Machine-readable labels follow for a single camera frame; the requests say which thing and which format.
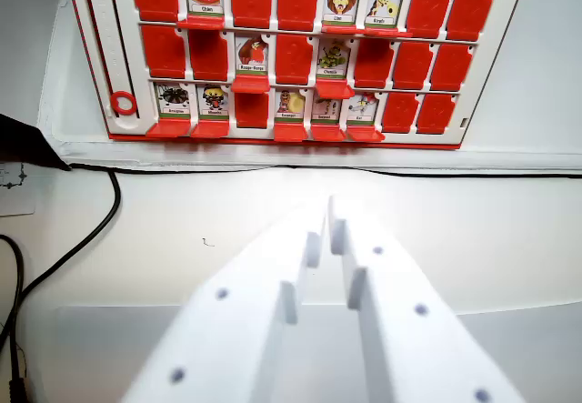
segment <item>white wall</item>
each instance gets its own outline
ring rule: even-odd
[[[0,0],[0,114],[34,126],[58,0]]]

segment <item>screw hole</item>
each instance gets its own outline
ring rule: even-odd
[[[228,297],[228,289],[224,289],[223,287],[221,287],[220,289],[218,289],[216,291],[216,299],[224,300],[227,297]]]
[[[185,375],[185,371],[181,368],[176,368],[174,371],[172,371],[172,374],[170,375],[170,381],[172,383],[178,383],[181,382],[182,379],[184,378]]]
[[[475,393],[475,398],[477,399],[477,401],[482,402],[487,402],[491,399],[489,393],[484,389],[478,389],[477,392]]]
[[[425,305],[423,305],[422,303],[419,303],[415,306],[415,312],[418,315],[424,316],[424,315],[428,314],[428,308]]]

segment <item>red ring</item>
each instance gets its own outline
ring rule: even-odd
[[[131,108],[130,109],[122,109],[121,107],[119,107],[119,98],[125,98],[126,100],[129,100],[131,103]],[[113,110],[115,110],[119,115],[133,115],[135,113],[135,111],[137,110],[137,103],[135,102],[135,98],[134,96],[132,96],[131,94],[129,94],[126,91],[117,91],[114,92],[111,97],[110,97],[110,101],[111,101],[111,107],[113,108]]]

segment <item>printed character name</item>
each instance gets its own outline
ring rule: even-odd
[[[243,71],[265,71],[264,65],[241,65],[240,69]]]
[[[188,109],[174,109],[174,108],[164,108],[165,114],[189,114],[190,111]]]

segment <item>white table surface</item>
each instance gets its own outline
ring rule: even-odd
[[[32,171],[35,214],[0,217],[0,232],[22,246],[26,283],[94,228],[113,201],[106,173]],[[117,176],[122,206],[111,226],[39,288],[23,310],[19,337],[31,371],[40,368],[35,355],[54,329],[60,307],[180,304],[266,225],[314,196],[373,200],[457,313],[582,298],[579,180],[402,178],[290,168]],[[0,244],[0,317],[12,302],[14,271],[9,248]],[[341,301],[334,267],[320,271],[309,301]],[[7,351],[0,401],[7,398]]]

